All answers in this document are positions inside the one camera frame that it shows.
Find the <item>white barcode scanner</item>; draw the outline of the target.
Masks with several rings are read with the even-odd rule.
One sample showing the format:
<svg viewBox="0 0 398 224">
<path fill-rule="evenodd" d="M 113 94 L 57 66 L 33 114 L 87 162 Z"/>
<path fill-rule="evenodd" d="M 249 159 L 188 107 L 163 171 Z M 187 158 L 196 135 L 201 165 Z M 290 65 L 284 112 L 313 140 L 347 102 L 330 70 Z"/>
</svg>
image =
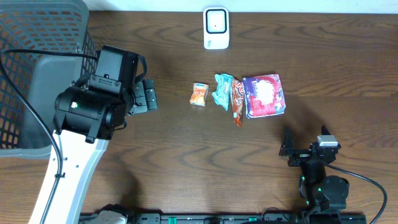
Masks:
<svg viewBox="0 0 398 224">
<path fill-rule="evenodd" d="M 229 11 L 224 7 L 208 7 L 203 11 L 203 41 L 207 50 L 229 47 Z"/>
</svg>

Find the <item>orange tissue pack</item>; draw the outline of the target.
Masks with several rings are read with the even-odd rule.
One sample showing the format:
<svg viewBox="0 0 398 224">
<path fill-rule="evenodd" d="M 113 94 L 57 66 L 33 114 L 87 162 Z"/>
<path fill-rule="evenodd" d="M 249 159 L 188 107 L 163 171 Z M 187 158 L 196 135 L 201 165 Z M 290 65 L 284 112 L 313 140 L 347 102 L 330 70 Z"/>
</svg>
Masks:
<svg viewBox="0 0 398 224">
<path fill-rule="evenodd" d="M 190 104 L 197 105 L 197 106 L 205 106 L 208 89 L 209 89 L 209 84 L 194 83 L 193 84 L 193 93 L 190 98 Z"/>
</svg>

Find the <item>orange brown candy wrapper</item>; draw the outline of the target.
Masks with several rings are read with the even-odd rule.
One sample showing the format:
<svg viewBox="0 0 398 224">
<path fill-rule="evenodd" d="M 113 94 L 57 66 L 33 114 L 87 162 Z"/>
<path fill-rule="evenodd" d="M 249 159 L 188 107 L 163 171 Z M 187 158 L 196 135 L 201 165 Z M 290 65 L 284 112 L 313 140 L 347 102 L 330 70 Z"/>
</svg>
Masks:
<svg viewBox="0 0 398 224">
<path fill-rule="evenodd" d="M 237 78 L 234 78 L 231 84 L 231 102 L 234 123 L 241 128 L 243 122 L 244 86 Z"/>
</svg>

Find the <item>grey plastic mesh basket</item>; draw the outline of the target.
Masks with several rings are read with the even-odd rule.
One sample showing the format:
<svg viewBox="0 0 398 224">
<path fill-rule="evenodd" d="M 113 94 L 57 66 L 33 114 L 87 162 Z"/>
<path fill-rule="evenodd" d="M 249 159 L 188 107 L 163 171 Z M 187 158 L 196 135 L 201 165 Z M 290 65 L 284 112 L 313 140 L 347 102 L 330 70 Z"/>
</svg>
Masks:
<svg viewBox="0 0 398 224">
<path fill-rule="evenodd" d="M 80 76 L 94 72 L 95 45 L 82 0 L 1 1 L 1 49 L 22 49 L 1 57 L 4 71 L 54 130 L 56 97 Z M 1 157 L 46 159 L 51 150 L 44 129 L 1 79 Z"/>
</svg>

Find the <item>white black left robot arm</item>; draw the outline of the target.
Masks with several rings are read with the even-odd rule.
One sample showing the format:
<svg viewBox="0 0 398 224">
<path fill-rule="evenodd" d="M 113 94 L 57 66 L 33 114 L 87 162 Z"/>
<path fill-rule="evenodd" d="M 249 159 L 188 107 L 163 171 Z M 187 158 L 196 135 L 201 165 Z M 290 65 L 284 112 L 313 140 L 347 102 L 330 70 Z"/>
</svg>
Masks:
<svg viewBox="0 0 398 224">
<path fill-rule="evenodd" d="M 78 223 L 95 168 L 126 117 L 158 108 L 144 56 L 105 45 L 93 73 L 55 100 L 50 160 L 30 223 Z"/>
</svg>

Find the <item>green flushable wipes pack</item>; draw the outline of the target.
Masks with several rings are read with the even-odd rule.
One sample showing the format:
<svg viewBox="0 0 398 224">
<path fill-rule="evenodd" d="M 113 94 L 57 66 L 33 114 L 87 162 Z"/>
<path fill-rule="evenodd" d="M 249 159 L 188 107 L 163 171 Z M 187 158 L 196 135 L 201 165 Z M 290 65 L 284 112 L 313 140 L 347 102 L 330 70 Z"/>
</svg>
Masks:
<svg viewBox="0 0 398 224">
<path fill-rule="evenodd" d="M 233 76 L 222 73 L 215 74 L 215 80 L 217 82 L 216 91 L 212 93 L 212 97 L 217 105 L 222 106 L 225 111 L 229 108 L 229 97 L 231 93 L 231 86 L 233 82 Z"/>
</svg>

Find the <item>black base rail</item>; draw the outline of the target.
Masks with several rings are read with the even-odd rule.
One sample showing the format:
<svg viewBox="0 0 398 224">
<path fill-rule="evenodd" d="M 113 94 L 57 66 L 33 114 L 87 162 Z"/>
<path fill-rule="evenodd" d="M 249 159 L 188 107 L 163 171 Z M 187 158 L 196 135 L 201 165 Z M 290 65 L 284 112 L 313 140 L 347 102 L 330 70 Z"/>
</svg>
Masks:
<svg viewBox="0 0 398 224">
<path fill-rule="evenodd" d="M 287 221 L 289 216 L 279 213 L 260 215 L 159 215 L 142 213 L 133 215 L 127 224 L 240 224 L 240 223 L 304 223 L 304 221 Z M 311 218 L 310 223 L 367 224 L 364 215 L 341 215 L 340 219 L 333 215 L 321 215 Z"/>
</svg>

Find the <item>purple red snack bag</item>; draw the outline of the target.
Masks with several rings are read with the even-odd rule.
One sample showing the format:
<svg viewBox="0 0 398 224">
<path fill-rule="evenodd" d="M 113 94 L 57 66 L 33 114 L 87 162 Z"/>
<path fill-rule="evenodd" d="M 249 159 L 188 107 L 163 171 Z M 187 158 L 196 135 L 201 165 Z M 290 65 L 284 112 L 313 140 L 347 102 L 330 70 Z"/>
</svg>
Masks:
<svg viewBox="0 0 398 224">
<path fill-rule="evenodd" d="M 286 102 L 278 74 L 245 77 L 243 85 L 248 119 L 284 114 Z"/>
</svg>

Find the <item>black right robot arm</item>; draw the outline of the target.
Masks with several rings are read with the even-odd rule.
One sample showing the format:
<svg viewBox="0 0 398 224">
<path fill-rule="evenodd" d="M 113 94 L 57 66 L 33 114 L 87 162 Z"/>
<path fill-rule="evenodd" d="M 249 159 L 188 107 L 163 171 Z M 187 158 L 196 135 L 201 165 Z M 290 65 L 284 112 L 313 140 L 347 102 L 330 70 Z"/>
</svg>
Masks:
<svg viewBox="0 0 398 224">
<path fill-rule="evenodd" d="M 284 130 L 279 155 L 288 157 L 289 167 L 300 167 L 299 192 L 308 202 L 307 215 L 338 213 L 346 208 L 349 182 L 336 175 L 327 176 L 325 167 L 335 161 L 341 148 L 334 135 L 322 126 L 321 135 L 307 149 L 294 146 L 292 132 Z"/>
</svg>

